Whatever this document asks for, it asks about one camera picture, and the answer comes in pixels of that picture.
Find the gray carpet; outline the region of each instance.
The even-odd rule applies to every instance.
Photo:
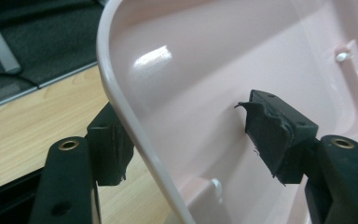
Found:
[[[22,67],[7,76],[0,64],[0,104],[95,64],[102,11],[91,0],[0,1],[0,32]]]

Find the curved plastic edge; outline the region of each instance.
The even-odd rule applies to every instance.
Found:
[[[112,21],[115,17],[121,0],[110,0],[103,10],[97,34],[97,60],[100,68],[103,88],[111,106],[117,112],[123,126],[127,130],[134,144],[144,159],[148,169],[158,183],[159,188],[168,200],[172,210],[184,223],[196,223],[190,215],[179,191],[173,184],[164,164],[161,162],[145,131],[124,97],[113,72],[109,43]]]

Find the pink plastic tray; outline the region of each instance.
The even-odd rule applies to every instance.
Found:
[[[97,50],[106,94],[182,222],[309,222],[303,188],[271,177],[233,109],[251,89],[318,136],[358,141],[358,1],[110,0]]]

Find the black cable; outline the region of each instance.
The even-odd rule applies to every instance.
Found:
[[[37,87],[38,89],[40,89],[39,85],[35,82],[33,82],[31,79],[28,79],[26,77],[20,77],[18,75],[11,75],[11,74],[6,74],[6,73],[0,73],[0,77],[12,77],[12,78],[17,78],[17,79],[20,79],[21,81],[24,81],[28,84],[31,84],[35,87]]]

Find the wooden desk surface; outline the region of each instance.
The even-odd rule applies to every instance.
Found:
[[[49,147],[84,136],[107,103],[97,67],[0,106],[0,186],[44,165]],[[127,181],[99,188],[103,223],[164,223],[171,212],[135,152]]]

